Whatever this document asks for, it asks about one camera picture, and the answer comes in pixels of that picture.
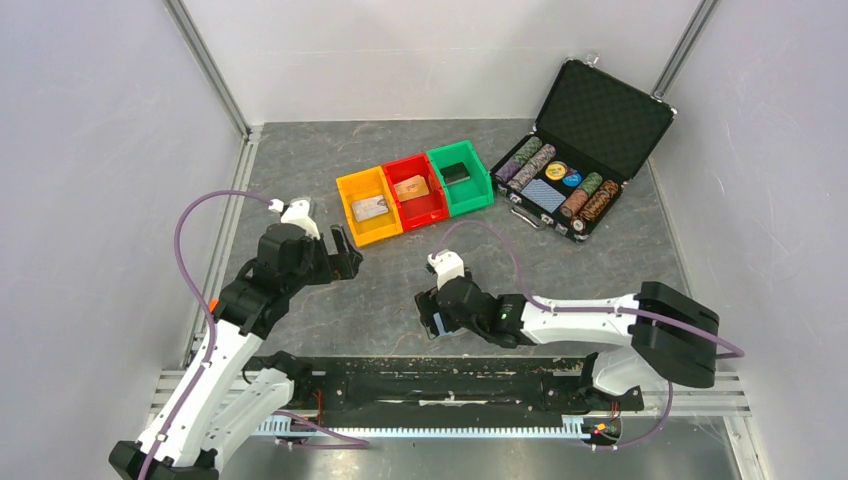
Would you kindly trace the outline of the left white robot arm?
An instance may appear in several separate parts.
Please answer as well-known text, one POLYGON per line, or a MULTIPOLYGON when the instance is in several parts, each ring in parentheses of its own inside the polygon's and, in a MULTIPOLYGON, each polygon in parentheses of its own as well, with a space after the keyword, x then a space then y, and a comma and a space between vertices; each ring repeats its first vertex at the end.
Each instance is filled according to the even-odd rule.
POLYGON ((109 463, 121 478, 217 479, 273 411, 312 399, 311 366, 279 353, 247 390, 224 401, 297 293, 358 274, 361 253, 342 226, 332 226, 331 232, 334 254, 323 235, 299 223, 267 228, 256 256, 222 289, 212 328, 164 408, 138 439, 119 441, 110 452, 109 463))

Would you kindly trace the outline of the tan card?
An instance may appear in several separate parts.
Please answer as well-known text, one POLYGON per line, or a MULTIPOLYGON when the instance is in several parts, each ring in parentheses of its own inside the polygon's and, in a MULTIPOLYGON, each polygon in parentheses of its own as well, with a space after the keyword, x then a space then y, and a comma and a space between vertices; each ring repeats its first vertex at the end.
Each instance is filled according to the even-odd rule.
POLYGON ((399 202, 407 202, 430 194, 427 179, 422 175, 415 175, 396 183, 394 192, 399 202))

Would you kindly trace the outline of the grey card holder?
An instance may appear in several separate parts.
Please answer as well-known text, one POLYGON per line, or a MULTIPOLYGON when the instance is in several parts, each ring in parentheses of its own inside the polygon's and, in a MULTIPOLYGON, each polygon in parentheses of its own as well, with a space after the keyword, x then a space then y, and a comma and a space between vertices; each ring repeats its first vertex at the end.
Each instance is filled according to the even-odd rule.
POLYGON ((464 335, 467 332, 467 330, 462 327, 449 327, 438 312, 434 313, 429 319, 427 331, 428 338, 430 340, 455 338, 464 335))

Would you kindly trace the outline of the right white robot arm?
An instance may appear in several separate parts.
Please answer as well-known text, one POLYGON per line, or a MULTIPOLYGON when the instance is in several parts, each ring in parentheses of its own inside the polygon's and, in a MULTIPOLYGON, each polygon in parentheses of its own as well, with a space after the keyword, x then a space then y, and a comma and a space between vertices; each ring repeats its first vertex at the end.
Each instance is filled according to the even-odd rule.
POLYGON ((584 361, 580 400, 602 408, 645 382, 706 389, 715 383, 718 315, 661 283, 600 300, 556 300, 522 294, 493 296, 458 277, 415 295, 420 322, 432 339, 466 330, 501 348, 554 343, 608 346, 584 361))

